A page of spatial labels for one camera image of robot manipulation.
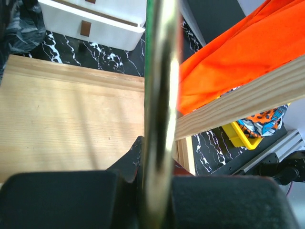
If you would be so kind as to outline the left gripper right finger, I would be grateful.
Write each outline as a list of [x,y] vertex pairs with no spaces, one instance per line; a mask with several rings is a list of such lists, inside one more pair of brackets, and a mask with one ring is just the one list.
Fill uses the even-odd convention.
[[172,229],[297,229],[286,195],[259,176],[193,176],[174,162]]

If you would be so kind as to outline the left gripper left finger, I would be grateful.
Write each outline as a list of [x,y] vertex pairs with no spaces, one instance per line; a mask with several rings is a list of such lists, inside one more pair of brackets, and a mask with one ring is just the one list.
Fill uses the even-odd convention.
[[28,172],[0,189],[3,229],[136,229],[142,136],[106,170]]

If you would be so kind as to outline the patterned blue orange shorts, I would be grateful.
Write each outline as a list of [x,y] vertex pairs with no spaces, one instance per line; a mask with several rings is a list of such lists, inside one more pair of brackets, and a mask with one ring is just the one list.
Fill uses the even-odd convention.
[[240,119],[237,125],[248,138],[265,138],[275,134],[283,125],[290,104],[284,104],[258,114]]

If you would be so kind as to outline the dark green hanger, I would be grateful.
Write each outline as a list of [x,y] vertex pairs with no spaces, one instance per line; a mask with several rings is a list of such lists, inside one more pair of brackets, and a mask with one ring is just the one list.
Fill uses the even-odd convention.
[[144,143],[139,172],[139,227],[166,223],[173,175],[180,60],[177,0],[147,2]]

